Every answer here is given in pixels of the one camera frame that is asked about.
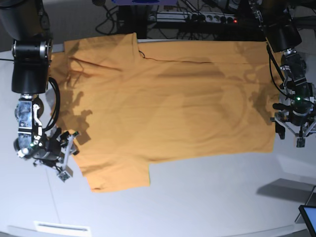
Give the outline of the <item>black robot arm, image right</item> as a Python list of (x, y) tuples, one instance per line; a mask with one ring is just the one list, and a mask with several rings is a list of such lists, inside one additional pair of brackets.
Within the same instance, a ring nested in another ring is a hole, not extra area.
[(267, 40), (269, 66), (274, 66), (282, 83), (277, 89), (285, 103), (274, 103), (271, 121), (276, 134), (285, 139), (288, 129), (296, 138), (297, 147), (316, 132), (316, 87), (306, 79), (306, 63), (296, 51), (302, 39), (288, 9), (286, 0), (251, 0), (250, 9)]

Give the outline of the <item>black robot arm, image left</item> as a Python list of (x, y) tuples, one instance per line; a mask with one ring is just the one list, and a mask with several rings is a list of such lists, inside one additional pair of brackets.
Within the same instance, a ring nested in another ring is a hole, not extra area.
[[(52, 34), (48, 14), (40, 0), (2, 0), (0, 20), (13, 38), (11, 90), (20, 94), (15, 109), (16, 153), (22, 159), (34, 159), (34, 165), (61, 172), (69, 155), (78, 153), (74, 146), (78, 132), (70, 134), (57, 128), (51, 137), (46, 134), (55, 126), (61, 105), (58, 84), (50, 76)], [(44, 106), (39, 95), (46, 92), (49, 84), (55, 93), (55, 108), (44, 126), (40, 120)]]

